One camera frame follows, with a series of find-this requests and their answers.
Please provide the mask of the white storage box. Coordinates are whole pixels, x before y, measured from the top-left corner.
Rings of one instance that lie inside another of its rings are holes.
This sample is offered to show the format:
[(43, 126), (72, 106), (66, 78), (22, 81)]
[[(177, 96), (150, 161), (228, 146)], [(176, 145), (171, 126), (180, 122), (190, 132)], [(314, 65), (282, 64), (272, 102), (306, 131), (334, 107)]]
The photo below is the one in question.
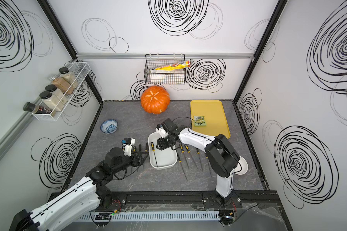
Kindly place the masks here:
[[(157, 146), (156, 146), (157, 139), (160, 137), (161, 136), (157, 132), (150, 134), (148, 137), (150, 164), (156, 170), (164, 170), (164, 169), (172, 168), (178, 161), (176, 151), (173, 150), (172, 148), (168, 148), (163, 151), (157, 149)], [(154, 143), (155, 154), (158, 161), (158, 167), (156, 167), (153, 151), (150, 145), (151, 142)]]

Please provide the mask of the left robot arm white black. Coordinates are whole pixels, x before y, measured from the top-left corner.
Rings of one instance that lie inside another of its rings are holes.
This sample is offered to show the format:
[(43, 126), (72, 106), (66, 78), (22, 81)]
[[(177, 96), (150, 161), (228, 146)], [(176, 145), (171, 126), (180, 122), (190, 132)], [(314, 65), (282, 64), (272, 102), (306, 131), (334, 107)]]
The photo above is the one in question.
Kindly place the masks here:
[(60, 231), (85, 213), (97, 208), (120, 210), (118, 199), (106, 186), (117, 180), (117, 173), (128, 167), (139, 168), (148, 152), (133, 150), (129, 156), (119, 147), (112, 148), (105, 159), (92, 168), (81, 180), (62, 194), (31, 212), (18, 212), (11, 223), (11, 231)]

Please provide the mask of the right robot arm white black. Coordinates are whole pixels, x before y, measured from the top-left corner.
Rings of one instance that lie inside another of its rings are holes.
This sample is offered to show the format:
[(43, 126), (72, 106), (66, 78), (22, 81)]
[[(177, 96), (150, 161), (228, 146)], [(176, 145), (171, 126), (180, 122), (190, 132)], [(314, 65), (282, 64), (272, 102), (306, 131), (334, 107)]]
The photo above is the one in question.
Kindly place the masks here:
[(229, 199), (233, 192), (233, 176), (244, 175), (248, 171), (247, 161), (223, 134), (205, 135), (189, 127), (178, 126), (169, 118), (157, 125), (156, 132), (161, 136), (156, 142), (161, 151), (180, 142), (205, 152), (209, 165), (217, 175), (216, 192), (224, 199)]

